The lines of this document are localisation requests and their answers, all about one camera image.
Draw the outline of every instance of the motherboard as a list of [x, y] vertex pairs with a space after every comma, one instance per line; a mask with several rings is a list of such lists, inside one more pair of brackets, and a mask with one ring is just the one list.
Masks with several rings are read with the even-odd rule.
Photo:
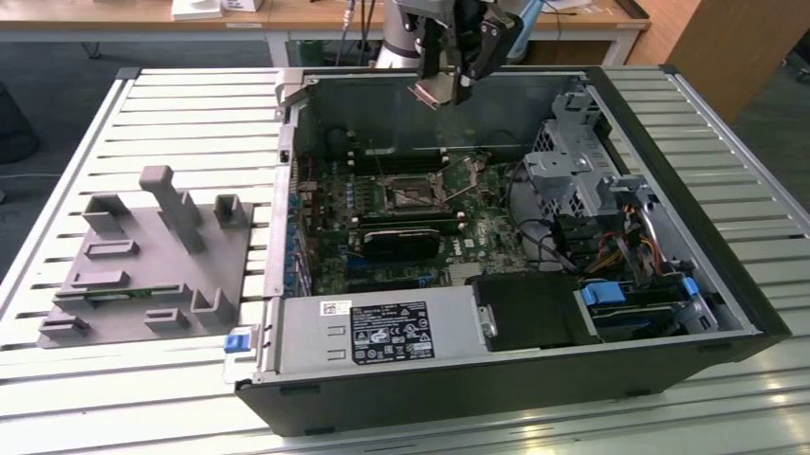
[[531, 267], [480, 151], [348, 152], [310, 161], [300, 195], [314, 295], [463, 285]]

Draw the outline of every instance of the wooden table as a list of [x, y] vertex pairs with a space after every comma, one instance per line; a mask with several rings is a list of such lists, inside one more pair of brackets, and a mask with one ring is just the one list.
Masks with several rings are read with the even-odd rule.
[[[382, 1], [371, 21], [372, 40], [382, 38]], [[631, 19], [614, 0], [594, 4], [597, 9], [571, 9], [577, 16], [542, 15], [530, 39], [607, 41], [603, 63], [623, 64], [650, 21]], [[519, 5], [518, 0], [510, 9], [519, 10]], [[264, 41], [274, 65], [288, 66], [290, 41], [340, 38], [344, 8], [339, 0], [266, 0], [258, 12], [224, 11], [222, 18], [174, 21], [171, 0], [3, 0], [0, 41]], [[358, 38], [359, 7], [347, 35], [350, 40]]]

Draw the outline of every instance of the gray 3d-printed holder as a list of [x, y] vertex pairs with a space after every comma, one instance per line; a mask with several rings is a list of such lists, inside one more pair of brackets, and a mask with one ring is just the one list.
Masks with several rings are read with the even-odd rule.
[[196, 206], [148, 166], [140, 187], [160, 208], [94, 195], [89, 231], [41, 323], [43, 348], [227, 334], [236, 324], [254, 206], [232, 194]]

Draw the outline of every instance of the blue latch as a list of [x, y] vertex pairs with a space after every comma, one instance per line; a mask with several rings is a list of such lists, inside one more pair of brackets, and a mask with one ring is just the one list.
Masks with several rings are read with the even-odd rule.
[[699, 288], [698, 288], [698, 283], [695, 282], [695, 279], [691, 277], [686, 277], [682, 282], [683, 282], [683, 288], [686, 288], [686, 293], [689, 294], [689, 297], [694, 298], [699, 294]]
[[226, 354], [247, 353], [251, 351], [251, 334], [231, 334], [226, 337]]
[[591, 282], [582, 289], [582, 299], [589, 306], [598, 303], [622, 303], [626, 301], [625, 292], [618, 282]]
[[591, 291], [587, 287], [582, 289], [582, 299], [585, 300], [585, 304], [591, 306], [597, 303], [597, 296], [594, 295], [594, 291]]

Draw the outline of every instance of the gray floor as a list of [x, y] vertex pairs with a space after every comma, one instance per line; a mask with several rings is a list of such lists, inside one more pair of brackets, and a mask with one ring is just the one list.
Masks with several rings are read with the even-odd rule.
[[[43, 144], [0, 176], [60, 173], [122, 66], [267, 66], [263, 43], [103, 44], [92, 61], [79, 44], [0, 44], [0, 81], [36, 127]], [[810, 208], [810, 84], [779, 70], [733, 125], [750, 148]], [[0, 277], [12, 263], [56, 178], [0, 179]]]

